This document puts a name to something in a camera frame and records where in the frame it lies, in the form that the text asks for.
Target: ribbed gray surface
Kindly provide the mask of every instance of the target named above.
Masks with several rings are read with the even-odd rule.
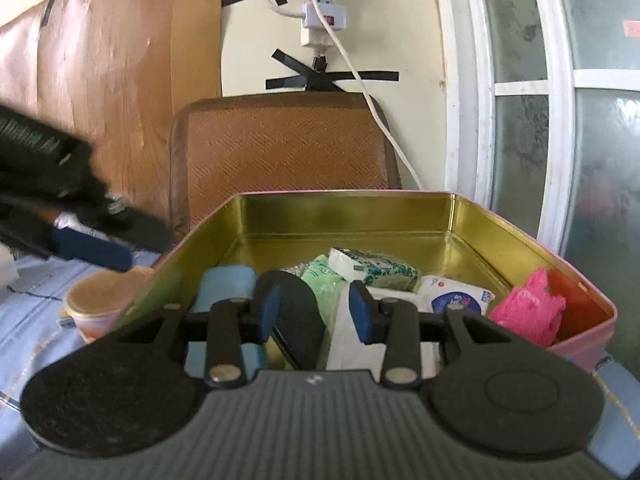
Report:
[[[13,476],[14,480],[574,478],[613,476],[583,453],[533,464],[484,456],[444,433],[416,395],[385,390],[369,372],[261,372],[240,390],[209,394],[182,431],[151,449],[108,460],[80,460],[43,450]]]

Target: white cable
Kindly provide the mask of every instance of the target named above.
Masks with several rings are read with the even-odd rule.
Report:
[[[288,18],[297,18],[299,20],[302,20],[305,17],[305,15],[302,12],[289,12],[288,10],[284,10],[280,8],[278,4],[276,4],[276,2],[273,0],[266,0],[266,1],[271,7],[271,9],[274,10],[274,12],[277,12],[282,16],[287,16]]]
[[[369,110],[371,111],[371,115],[373,116],[373,119],[376,121],[376,124],[382,130],[382,133],[385,134],[385,137],[391,143],[391,145],[393,146],[394,150],[396,150],[396,153],[400,157],[400,160],[402,160],[402,163],[409,170],[409,173],[411,173],[411,176],[414,178],[415,183],[417,184],[418,188],[421,189],[421,190],[424,190],[424,186],[422,185],[422,182],[420,181],[420,177],[418,177],[418,174],[415,173],[414,167],[411,165],[409,160],[406,158],[406,155],[402,151],[402,148],[400,148],[400,146],[398,145],[396,140],[393,138],[393,136],[391,135],[391,132],[385,126],[385,123],[383,123],[382,119],[380,119],[380,116],[378,115],[378,112],[376,110],[376,106],[373,104],[373,99],[371,99],[371,96],[369,95],[369,92],[367,91],[367,87],[364,85],[364,81],[362,80],[362,78],[360,77],[360,74],[358,73],[358,71],[354,67],[353,63],[351,62],[351,59],[349,58],[349,55],[347,54],[347,51],[345,50],[345,48],[342,46],[342,43],[338,39],[337,34],[334,32],[334,30],[331,28],[331,25],[329,25],[329,23],[327,23],[327,20],[322,15],[322,12],[320,11],[320,7],[318,6],[318,2],[316,0],[311,0],[311,2],[314,4],[314,9],[316,10],[316,13],[318,14],[318,18],[320,19],[320,23],[322,23],[322,26],[324,27],[324,30],[326,30],[327,33],[329,34],[329,36],[331,37],[331,39],[334,40],[335,46],[338,47],[338,50],[340,51],[340,54],[342,54],[342,57],[344,58],[344,61],[347,63],[347,65],[349,67],[349,70],[351,70],[351,72],[353,73],[353,76],[356,79],[356,81],[358,83],[360,83],[360,86],[362,87],[362,94],[364,95],[364,99],[367,102],[367,105],[369,105]]]

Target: brown chair backrest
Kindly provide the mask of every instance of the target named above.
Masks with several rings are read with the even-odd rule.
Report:
[[[199,101],[176,115],[170,149],[177,235],[240,192],[400,188],[391,145],[356,93]]]

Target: glass pane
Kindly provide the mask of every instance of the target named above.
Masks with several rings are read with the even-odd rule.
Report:
[[[640,0],[564,0],[564,7],[575,68],[640,69]]]
[[[545,193],[549,98],[498,97],[495,108],[492,210],[536,237]]]
[[[640,374],[640,92],[577,90],[564,256],[618,307],[610,350]]]
[[[545,44],[536,0],[486,0],[495,81],[546,79]]]

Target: white logo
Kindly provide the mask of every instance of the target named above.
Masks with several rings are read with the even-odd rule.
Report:
[[[306,378],[306,382],[311,384],[312,386],[316,386],[316,384],[321,383],[322,381],[324,381],[324,379],[318,374]]]

